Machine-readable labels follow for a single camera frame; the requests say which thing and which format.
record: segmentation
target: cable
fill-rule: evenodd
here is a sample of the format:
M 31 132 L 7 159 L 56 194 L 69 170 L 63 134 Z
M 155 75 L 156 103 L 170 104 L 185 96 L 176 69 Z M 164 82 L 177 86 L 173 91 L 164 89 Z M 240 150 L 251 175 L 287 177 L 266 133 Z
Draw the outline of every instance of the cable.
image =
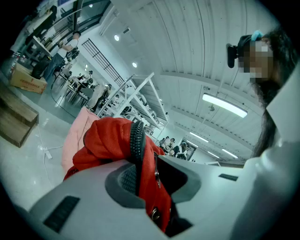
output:
M 43 141 L 42 141 L 41 132 L 40 132 L 40 130 L 39 130 L 39 124 L 37 124 L 37 128 L 38 128 L 39 138 L 40 138 L 40 140 L 41 140 L 41 143 L 42 143 L 42 145 L 43 145 L 43 150 L 44 150 L 44 152 L 43 152 L 43 155 L 44 155 L 44 156 L 43 156 L 43 164 L 44 164 L 44 168 L 45 168 L 45 171 L 46 171 L 46 174 L 47 174 L 48 181 L 49 181 L 51 187 L 53 187 L 53 185 L 52 185 L 52 183 L 51 183 L 51 181 L 50 181 L 50 179 L 49 179 L 48 171 L 47 171 L 47 168 L 46 168 L 46 165 L 45 165 L 46 151 L 49 151 L 49 150 L 52 150 L 52 149 L 57 149 L 57 148 L 62 148 L 63 146 L 60 146 L 60 147 L 54 147 L 54 148 L 45 148 L 45 146 L 44 146 L 44 144 L 43 144 Z

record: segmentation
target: stairs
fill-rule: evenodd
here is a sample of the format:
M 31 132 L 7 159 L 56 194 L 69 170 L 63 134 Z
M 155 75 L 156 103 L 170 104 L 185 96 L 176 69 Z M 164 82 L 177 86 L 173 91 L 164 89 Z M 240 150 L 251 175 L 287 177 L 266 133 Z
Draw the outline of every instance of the stairs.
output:
M 37 120 L 38 112 L 0 81 L 0 136 L 20 148 Z

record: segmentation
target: recessed ceiling light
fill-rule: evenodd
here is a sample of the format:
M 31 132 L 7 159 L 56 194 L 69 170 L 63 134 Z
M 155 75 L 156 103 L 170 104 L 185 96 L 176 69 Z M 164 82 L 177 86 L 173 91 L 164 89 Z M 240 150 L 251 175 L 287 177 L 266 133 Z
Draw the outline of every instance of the recessed ceiling light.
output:
M 207 101 L 212 104 L 218 105 L 222 108 L 225 108 L 225 109 L 235 113 L 236 115 L 239 115 L 242 118 L 246 117 L 248 114 L 248 112 L 246 110 L 241 109 L 240 107 L 238 107 L 230 102 L 227 102 L 221 98 L 215 97 L 211 94 L 204 93 L 202 99 L 204 101 Z
M 234 158 L 238 158 L 237 156 L 235 156 L 234 154 L 232 154 L 231 152 L 229 151 L 226 151 L 225 149 L 222 149 L 222 151 L 228 153 L 229 155 L 233 156 Z
M 187 142 L 190 143 L 190 144 L 192 144 L 192 145 L 195 146 L 195 147 L 198 147 L 196 144 L 193 144 L 192 142 L 190 142 L 190 141 L 188 141 L 188 140 L 187 140 Z
M 199 137 L 198 135 L 196 135 L 196 134 L 193 134 L 193 133 L 190 133 L 191 135 L 193 135 L 193 136 L 195 136 L 195 137 L 197 137 L 197 138 L 200 138 L 201 140 L 203 140 L 203 141 L 205 141 L 205 142 L 207 142 L 208 143 L 208 141 L 206 140 L 206 139 L 204 139 L 204 138 L 201 138 L 201 137 Z
M 208 152 L 209 154 L 211 154 L 211 155 L 213 155 L 213 156 L 215 156 L 216 158 L 219 158 L 217 155 L 215 155 L 215 154 L 213 154 L 213 153 L 211 153 L 211 152 Z

